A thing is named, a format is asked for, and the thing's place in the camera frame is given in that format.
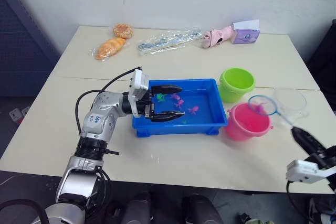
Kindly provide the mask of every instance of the table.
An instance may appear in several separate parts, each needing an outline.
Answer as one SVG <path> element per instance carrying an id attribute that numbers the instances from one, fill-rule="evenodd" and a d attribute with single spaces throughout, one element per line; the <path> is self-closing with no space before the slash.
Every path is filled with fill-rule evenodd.
<path id="1" fill-rule="evenodd" d="M 101 62 L 93 60 L 89 51 L 111 37 L 109 28 L 80 26 L 52 75 L 110 80 L 120 73 L 142 66 L 153 80 L 218 80 L 223 70 L 241 67 L 255 76 L 257 87 L 319 89 L 287 35 L 260 34 L 255 44 L 232 45 L 225 41 L 208 49 L 191 44 L 174 51 L 139 56 L 136 49 L 138 41 L 164 32 L 135 29 L 128 46 L 111 59 Z"/>
<path id="2" fill-rule="evenodd" d="M 78 143 L 74 109 L 83 92 L 104 86 L 105 80 L 48 78 L 29 113 L 0 160 L 0 169 L 20 173 L 62 176 Z M 122 92 L 128 83 L 117 81 L 109 88 Z M 335 116 L 319 90 L 302 90 L 310 115 L 298 121 L 325 146 L 335 144 Z M 270 88 L 253 94 L 270 95 Z M 80 122 L 89 111 L 94 94 L 79 107 Z M 234 104 L 224 104 L 229 109 Z M 279 126 L 248 142 L 230 141 L 203 134 L 160 135 L 137 138 L 131 117 L 119 118 L 108 148 L 120 156 L 105 155 L 104 170 L 113 180 L 253 191 L 285 191 L 286 166 L 304 159 L 305 152 L 293 141 L 289 129 Z M 331 193 L 326 181 L 313 185 L 294 183 L 298 193 Z"/>

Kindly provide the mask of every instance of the blue tray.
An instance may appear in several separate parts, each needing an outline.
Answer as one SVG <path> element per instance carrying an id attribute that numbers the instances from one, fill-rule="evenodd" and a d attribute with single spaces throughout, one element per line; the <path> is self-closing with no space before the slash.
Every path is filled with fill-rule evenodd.
<path id="1" fill-rule="evenodd" d="M 174 104 L 176 100 L 168 94 L 164 102 L 158 102 L 156 97 L 152 98 L 155 103 L 155 112 L 180 110 L 185 111 L 185 115 L 168 122 L 153 123 L 143 116 L 133 118 L 133 128 L 136 129 L 138 137 L 148 137 L 161 134 L 188 134 L 205 133 L 207 135 L 217 135 L 219 128 L 227 126 L 227 119 L 224 112 L 221 97 L 214 79 L 195 80 L 153 80 L 149 81 L 149 88 L 156 85 L 173 84 L 182 88 L 177 93 L 184 100 L 181 109 Z M 191 115 L 188 108 L 198 106 L 196 115 Z"/>

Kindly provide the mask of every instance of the green plastic bucket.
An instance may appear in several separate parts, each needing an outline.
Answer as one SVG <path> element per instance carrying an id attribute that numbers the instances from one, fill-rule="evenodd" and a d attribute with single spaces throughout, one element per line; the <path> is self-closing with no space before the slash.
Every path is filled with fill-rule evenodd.
<path id="1" fill-rule="evenodd" d="M 219 79 L 218 87 L 223 102 L 237 102 L 247 92 L 252 91 L 255 85 L 253 75 L 242 68 L 225 70 Z"/>

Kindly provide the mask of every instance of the pink bucket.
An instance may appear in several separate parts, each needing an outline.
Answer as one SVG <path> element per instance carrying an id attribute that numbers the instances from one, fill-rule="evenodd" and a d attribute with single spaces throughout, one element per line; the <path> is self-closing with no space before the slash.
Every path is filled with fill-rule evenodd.
<path id="1" fill-rule="evenodd" d="M 259 115 L 248 107 L 247 103 L 234 106 L 229 112 L 227 135 L 237 141 L 248 140 L 254 136 L 263 136 L 272 129 L 268 116 Z"/>

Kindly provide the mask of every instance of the floor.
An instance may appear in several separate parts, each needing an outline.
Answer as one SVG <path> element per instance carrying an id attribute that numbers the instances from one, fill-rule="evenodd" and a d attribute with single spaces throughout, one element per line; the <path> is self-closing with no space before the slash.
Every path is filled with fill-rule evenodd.
<path id="1" fill-rule="evenodd" d="M 34 98 L 0 98 L 0 156 L 14 135 L 17 125 L 8 116 L 14 108 L 23 109 L 32 104 Z M 60 177 L 17 174 L 0 171 L 0 202 L 10 199 L 27 198 L 47 207 L 54 203 Z M 134 195 L 150 191 L 155 209 L 154 223 L 181 223 L 181 200 L 191 194 L 204 195 L 211 200 L 224 223 L 235 224 L 237 214 L 247 213 L 253 218 L 277 223 L 306 223 L 294 211 L 285 194 L 258 194 L 254 192 L 198 188 L 186 186 L 156 185 L 142 183 L 112 182 L 113 200 L 126 205 Z M 298 206 L 305 210 L 311 195 L 294 194 Z M 36 213 L 25 206 L 8 207 L 1 211 L 1 223 L 29 224 Z"/>

